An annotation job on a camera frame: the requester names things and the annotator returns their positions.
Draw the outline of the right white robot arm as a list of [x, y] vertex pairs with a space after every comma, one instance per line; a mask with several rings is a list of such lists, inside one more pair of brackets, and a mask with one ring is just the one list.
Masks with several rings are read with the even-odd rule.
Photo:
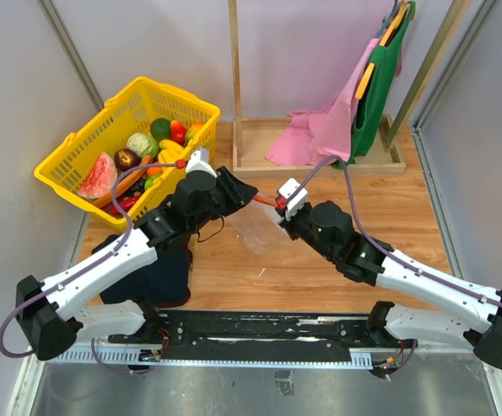
[[351, 216], [332, 201], [277, 213], [291, 239], [304, 241], [349, 280], [434, 306], [420, 312], [378, 302], [365, 327], [372, 344], [384, 347], [396, 339], [453, 345], [502, 370], [502, 288], [448, 275], [356, 231]]

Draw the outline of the orange carrot toy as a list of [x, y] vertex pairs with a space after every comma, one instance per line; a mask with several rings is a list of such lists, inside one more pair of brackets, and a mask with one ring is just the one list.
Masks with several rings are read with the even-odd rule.
[[141, 176], [144, 175], [148, 167], [153, 163], [153, 158], [150, 155], [145, 155], [140, 164], [130, 171], [125, 171], [122, 173], [119, 183], [114, 189], [108, 192], [101, 198], [96, 199], [92, 202], [93, 206], [96, 208], [102, 208], [107, 204], [110, 204], [117, 200], [118, 197], [123, 195], [132, 185], [134, 185]]

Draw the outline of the wooden rack post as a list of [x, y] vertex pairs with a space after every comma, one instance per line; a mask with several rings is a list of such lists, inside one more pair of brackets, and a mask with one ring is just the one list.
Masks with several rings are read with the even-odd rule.
[[418, 104], [427, 84], [434, 76], [434, 71], [438, 68], [443, 55], [453, 40], [455, 32], [465, 18], [471, 4], [472, 2], [470, 0], [453, 0], [447, 9], [447, 13], [407, 91], [407, 95], [401, 104], [399, 112], [391, 123], [388, 131], [381, 137], [381, 142], [386, 153], [391, 153], [393, 151], [396, 134], [399, 132], [402, 123]]
[[240, 157], [243, 155], [243, 122], [242, 122], [242, 98], [241, 98], [241, 80], [240, 80], [240, 60], [239, 60], [239, 39], [238, 39], [238, 3], [236, 0], [228, 0], [228, 13], [230, 24], [230, 42], [231, 42], [231, 67], [233, 79], [233, 97], [234, 97], [234, 145], [233, 156], [234, 164], [238, 165]]

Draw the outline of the green garment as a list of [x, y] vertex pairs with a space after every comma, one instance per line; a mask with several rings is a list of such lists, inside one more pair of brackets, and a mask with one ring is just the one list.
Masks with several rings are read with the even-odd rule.
[[415, 8], [414, 1], [402, 1], [387, 28], [377, 36], [379, 43], [355, 91], [358, 107], [351, 126], [350, 157], [345, 161], [348, 164], [367, 155], [373, 145], [391, 84], [398, 73], [401, 47]]

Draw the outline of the yellow banana bunch toy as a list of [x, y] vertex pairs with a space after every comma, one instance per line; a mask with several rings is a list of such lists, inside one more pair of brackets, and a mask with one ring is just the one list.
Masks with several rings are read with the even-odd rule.
[[176, 166], [176, 162], [181, 158], [181, 154], [184, 152], [184, 147], [175, 141], [164, 139], [158, 142], [159, 153], [158, 161], [161, 165], [173, 165]]

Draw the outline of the dark navy folded cloth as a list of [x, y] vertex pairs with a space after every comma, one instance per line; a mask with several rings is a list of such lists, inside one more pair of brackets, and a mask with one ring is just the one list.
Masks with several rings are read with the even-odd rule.
[[184, 305], [191, 297], [189, 272], [192, 261], [192, 252], [187, 245], [175, 249], [104, 289], [100, 299], [105, 304], [145, 300], [157, 308]]

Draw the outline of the purple mangosteen toy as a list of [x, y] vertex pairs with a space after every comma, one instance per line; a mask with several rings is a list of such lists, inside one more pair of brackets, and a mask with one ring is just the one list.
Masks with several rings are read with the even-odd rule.
[[114, 153], [114, 164], [119, 172], [136, 167], [140, 161], [140, 156], [128, 148], [122, 148]]

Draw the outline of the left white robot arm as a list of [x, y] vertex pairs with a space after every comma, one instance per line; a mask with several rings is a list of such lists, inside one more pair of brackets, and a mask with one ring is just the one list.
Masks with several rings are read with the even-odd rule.
[[42, 281], [26, 276], [16, 286], [12, 316], [32, 353], [47, 361], [67, 351], [88, 327], [79, 315], [91, 298], [187, 245], [208, 222], [243, 209], [257, 194], [224, 166], [188, 172], [173, 194], [93, 256]]

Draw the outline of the orange bell pepper toy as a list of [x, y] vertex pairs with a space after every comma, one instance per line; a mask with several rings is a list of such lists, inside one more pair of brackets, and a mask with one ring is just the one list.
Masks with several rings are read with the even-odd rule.
[[163, 169], [160, 166], [151, 166], [147, 169], [147, 176], [148, 177], [161, 175], [162, 173], [163, 173]]

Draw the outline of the green lime toy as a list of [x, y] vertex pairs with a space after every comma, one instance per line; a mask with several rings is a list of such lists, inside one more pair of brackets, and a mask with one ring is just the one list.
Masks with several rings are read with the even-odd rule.
[[157, 141], [171, 139], [171, 121], [166, 118], [158, 118], [152, 121], [150, 128], [150, 134]]

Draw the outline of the black grape bunch toy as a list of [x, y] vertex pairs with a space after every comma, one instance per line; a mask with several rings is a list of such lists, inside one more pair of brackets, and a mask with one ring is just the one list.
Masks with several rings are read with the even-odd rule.
[[146, 182], [147, 180], [145, 178], [140, 178], [131, 186], [129, 192], [133, 195], [141, 195], [146, 190]]

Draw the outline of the right wooden rack post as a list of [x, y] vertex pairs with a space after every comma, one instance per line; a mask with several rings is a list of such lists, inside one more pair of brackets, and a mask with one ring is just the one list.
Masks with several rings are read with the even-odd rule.
[[447, 13], [407, 91], [407, 95], [401, 104], [399, 112], [391, 123], [388, 131], [381, 137], [381, 142], [386, 153], [391, 153], [393, 151], [396, 134], [399, 132], [402, 123], [418, 104], [427, 84], [434, 76], [434, 71], [438, 68], [443, 55], [453, 40], [455, 32], [465, 18], [471, 4], [472, 2], [470, 0], [453, 0], [447, 9]]

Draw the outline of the red bell pepper toy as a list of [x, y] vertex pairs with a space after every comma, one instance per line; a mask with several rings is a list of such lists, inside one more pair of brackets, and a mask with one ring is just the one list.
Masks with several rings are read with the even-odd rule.
[[172, 120], [170, 123], [170, 138], [175, 143], [186, 145], [186, 128], [177, 120]]

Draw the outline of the orange fruit toy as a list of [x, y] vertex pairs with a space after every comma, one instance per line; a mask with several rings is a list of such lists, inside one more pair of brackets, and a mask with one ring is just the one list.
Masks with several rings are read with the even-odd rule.
[[200, 129], [204, 126], [202, 122], [196, 122], [192, 124], [186, 131], [185, 145], [187, 146], [189, 142], [196, 136]]

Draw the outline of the clear zip top bag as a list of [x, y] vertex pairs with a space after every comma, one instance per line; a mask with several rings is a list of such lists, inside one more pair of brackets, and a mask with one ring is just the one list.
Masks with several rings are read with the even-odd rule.
[[253, 199], [228, 220], [253, 254], [280, 259], [288, 253], [290, 240], [278, 226], [280, 217], [272, 206]]

